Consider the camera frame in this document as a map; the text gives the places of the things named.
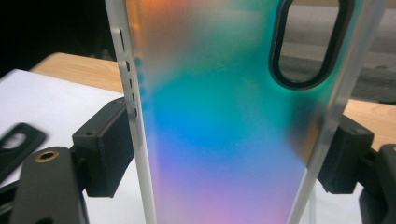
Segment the black phone case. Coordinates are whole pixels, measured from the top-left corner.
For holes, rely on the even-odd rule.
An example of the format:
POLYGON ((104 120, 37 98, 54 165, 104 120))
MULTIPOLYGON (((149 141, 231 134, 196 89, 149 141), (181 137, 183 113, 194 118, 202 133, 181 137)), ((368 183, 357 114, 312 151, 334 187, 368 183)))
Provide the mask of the black phone case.
POLYGON ((0 137, 0 184, 37 150, 47 135, 27 123, 17 123, 0 137))

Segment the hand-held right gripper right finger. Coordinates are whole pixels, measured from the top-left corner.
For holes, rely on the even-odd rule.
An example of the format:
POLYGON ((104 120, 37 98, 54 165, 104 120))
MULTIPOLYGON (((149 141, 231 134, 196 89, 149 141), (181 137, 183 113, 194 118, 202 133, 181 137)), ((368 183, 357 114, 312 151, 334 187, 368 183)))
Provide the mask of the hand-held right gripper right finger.
POLYGON ((326 192, 351 194, 357 183, 361 157, 369 152, 374 133, 343 116, 322 164, 318 181, 326 192))

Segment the iridescent phone case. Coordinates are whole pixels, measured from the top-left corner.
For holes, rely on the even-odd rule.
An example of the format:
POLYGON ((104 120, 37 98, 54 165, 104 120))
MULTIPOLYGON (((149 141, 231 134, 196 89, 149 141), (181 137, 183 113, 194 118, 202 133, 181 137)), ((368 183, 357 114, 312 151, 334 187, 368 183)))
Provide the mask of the iridescent phone case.
POLYGON ((338 0, 320 69, 293 0, 105 0, 147 224, 299 224, 387 0, 338 0))

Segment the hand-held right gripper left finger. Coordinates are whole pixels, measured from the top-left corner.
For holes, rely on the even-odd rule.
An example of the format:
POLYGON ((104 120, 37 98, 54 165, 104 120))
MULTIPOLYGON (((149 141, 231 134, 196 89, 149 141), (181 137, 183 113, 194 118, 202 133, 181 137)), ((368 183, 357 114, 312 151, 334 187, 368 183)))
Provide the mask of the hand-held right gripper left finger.
POLYGON ((112 198, 134 158, 126 103, 108 102, 73 135, 75 156, 86 167, 89 197, 112 198))

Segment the white paper sheet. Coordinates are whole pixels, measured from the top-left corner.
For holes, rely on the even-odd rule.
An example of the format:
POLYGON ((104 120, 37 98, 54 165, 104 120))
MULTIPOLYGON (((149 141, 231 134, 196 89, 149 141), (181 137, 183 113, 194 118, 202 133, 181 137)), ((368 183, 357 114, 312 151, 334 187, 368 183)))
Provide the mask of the white paper sheet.
MULTIPOLYGON (((47 134, 42 145, 71 147, 72 134, 120 94, 55 77, 13 70, 0 78, 0 137, 28 123, 47 134)), ((320 184, 302 224, 361 224, 358 186, 351 195, 332 195, 320 184)), ((91 224, 146 224, 135 164, 131 163, 112 198, 85 199, 91 224)))

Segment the wooden table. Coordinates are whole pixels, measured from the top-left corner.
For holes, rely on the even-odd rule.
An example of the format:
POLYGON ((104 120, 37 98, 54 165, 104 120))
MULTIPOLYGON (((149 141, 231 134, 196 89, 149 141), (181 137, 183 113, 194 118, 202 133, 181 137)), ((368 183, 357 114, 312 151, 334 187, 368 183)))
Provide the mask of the wooden table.
MULTIPOLYGON (((123 93, 118 64, 111 61, 56 52, 31 72, 123 93)), ((349 100, 345 115, 375 134, 372 148, 396 144, 396 105, 349 100)))

